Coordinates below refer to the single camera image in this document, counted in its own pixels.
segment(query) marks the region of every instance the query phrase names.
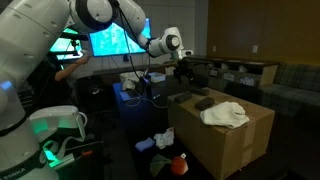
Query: person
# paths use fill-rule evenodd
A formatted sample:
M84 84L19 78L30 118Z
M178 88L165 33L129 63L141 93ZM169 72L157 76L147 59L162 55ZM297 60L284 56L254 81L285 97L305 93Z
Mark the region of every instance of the person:
M27 79L34 91L33 109L73 104L72 88L66 78L78 67L88 63L90 57L84 55L61 69L56 56L47 55Z

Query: white towel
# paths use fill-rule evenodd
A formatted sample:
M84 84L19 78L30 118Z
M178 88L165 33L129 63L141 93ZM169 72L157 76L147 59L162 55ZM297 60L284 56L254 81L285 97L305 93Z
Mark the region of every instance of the white towel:
M238 103L226 101L201 111L200 117L207 125L226 126L234 129L249 122L249 118L245 114L245 110Z

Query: blue screen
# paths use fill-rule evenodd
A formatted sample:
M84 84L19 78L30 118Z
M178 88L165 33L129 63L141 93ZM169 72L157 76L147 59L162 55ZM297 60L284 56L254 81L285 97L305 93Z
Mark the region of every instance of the blue screen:
M74 31L69 28L66 28L63 32L71 33L71 34L78 34L77 31ZM80 40L76 40L76 43L79 44L78 46L76 46L76 50L79 54L78 56L74 56L73 54L57 55L58 60L67 60L67 59L75 59L75 58L82 57ZM73 51L73 50L74 50L74 48L71 45L71 39L66 39L66 38L57 39L57 41L50 48L51 52Z
M142 34L151 38L150 21L146 18L145 27ZM144 53L144 49L140 48L129 36L128 45L131 53ZM115 23L103 31L90 34L92 52L94 56L108 56L128 54L128 46L123 33L123 29Z

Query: couch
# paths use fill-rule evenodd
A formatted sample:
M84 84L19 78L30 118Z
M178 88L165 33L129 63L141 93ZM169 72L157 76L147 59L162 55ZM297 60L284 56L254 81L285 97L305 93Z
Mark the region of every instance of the couch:
M273 85L262 87L261 104L294 117L302 109L320 110L320 66L280 64Z

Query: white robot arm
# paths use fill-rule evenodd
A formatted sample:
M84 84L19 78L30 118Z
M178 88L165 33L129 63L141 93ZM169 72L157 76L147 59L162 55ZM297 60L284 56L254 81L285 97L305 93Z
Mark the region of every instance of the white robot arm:
M128 24L121 22L125 15ZM153 57L171 53L181 59L184 51L177 28L148 40L141 32L143 10L132 0L10 0L0 3L0 179L56 180L17 95L17 89L47 55L66 27L89 33L112 22L128 32ZM25 168L39 159L38 168Z

